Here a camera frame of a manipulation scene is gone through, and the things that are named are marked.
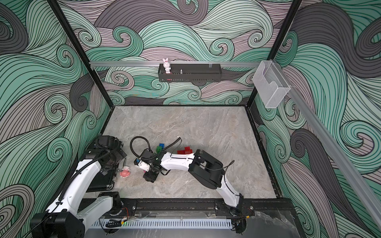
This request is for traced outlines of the dark green lego brick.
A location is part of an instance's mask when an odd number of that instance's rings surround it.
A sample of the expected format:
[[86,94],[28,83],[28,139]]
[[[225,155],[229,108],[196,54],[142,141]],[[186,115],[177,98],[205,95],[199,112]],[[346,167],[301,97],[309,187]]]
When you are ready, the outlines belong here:
[[156,148],[156,153],[159,154],[161,151],[162,151],[162,147],[161,146],[157,146]]

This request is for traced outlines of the long red lego brick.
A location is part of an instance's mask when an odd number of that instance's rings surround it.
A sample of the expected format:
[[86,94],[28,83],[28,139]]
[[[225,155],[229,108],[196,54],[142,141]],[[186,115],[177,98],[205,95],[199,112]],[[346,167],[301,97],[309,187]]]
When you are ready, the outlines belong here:
[[188,146],[188,147],[185,147],[183,150],[178,150],[177,153],[181,155],[188,155],[188,154],[192,154],[193,150]]

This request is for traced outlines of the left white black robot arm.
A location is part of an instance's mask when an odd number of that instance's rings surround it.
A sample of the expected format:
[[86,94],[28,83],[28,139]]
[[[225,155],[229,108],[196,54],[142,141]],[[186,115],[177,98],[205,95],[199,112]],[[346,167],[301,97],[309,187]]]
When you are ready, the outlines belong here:
[[119,215],[124,210],[124,204],[118,192],[100,194],[83,210],[78,209],[96,175],[107,174],[125,157],[123,143],[116,137],[99,136],[93,140],[59,196],[45,212],[35,214],[31,219],[32,237],[83,238],[104,214]]

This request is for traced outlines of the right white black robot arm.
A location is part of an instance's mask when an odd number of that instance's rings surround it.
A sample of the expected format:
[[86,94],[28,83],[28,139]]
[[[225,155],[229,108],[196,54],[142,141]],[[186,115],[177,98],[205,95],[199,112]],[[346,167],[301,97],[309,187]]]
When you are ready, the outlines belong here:
[[239,216],[242,213],[244,196],[233,188],[226,172],[228,166],[198,149],[191,154],[174,154],[167,151],[152,153],[145,149],[134,160],[134,165],[144,170],[143,178],[148,182],[155,182],[158,175],[172,170],[189,172],[203,186],[216,190],[223,198],[230,214]]

